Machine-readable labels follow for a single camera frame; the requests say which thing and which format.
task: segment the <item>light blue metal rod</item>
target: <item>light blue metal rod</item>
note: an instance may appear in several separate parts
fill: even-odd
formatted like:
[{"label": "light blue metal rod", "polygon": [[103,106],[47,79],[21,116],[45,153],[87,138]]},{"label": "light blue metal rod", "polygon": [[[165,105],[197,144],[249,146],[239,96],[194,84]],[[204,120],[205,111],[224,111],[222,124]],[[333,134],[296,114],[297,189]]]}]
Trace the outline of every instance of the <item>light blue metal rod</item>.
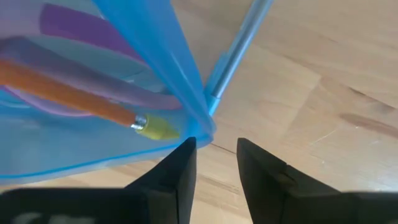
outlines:
[{"label": "light blue metal rod", "polygon": [[236,68],[260,28],[260,25],[273,1],[274,0],[255,0],[251,4],[251,7],[243,20],[241,30],[235,39],[237,43],[229,50],[230,55],[226,66],[212,92],[212,95],[215,98],[221,98],[223,95],[229,81],[232,79]]}]

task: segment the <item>wooden surface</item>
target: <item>wooden surface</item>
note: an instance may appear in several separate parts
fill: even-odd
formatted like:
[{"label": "wooden surface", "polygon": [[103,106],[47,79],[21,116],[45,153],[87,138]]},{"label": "wooden surface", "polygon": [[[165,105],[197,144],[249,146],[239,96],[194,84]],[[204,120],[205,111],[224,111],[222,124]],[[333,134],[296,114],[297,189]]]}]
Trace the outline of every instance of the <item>wooden surface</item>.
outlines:
[{"label": "wooden surface", "polygon": [[[203,77],[248,0],[175,0]],[[236,164],[246,137],[340,190],[398,190],[395,0],[275,0],[198,152],[192,223],[250,223]],[[157,161],[28,186],[120,187]]]}]

